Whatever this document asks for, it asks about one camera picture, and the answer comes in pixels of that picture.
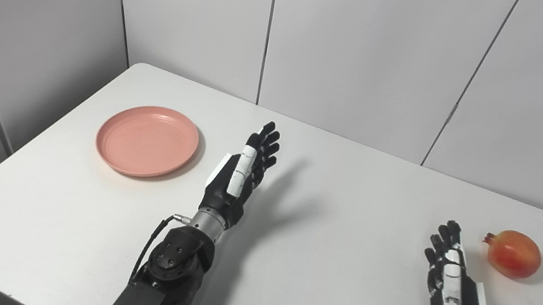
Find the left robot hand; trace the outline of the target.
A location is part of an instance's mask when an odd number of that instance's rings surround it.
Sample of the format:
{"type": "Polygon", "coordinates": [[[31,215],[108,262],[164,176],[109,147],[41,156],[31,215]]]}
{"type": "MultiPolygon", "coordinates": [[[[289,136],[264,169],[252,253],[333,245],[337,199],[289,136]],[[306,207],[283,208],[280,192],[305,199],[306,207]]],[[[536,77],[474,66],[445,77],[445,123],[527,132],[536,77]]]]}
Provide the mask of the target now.
{"type": "Polygon", "coordinates": [[[249,136],[242,152],[224,158],[205,186],[199,210],[215,213],[223,221],[224,229],[238,224],[245,202],[277,162],[280,136],[271,121],[249,136]]]}

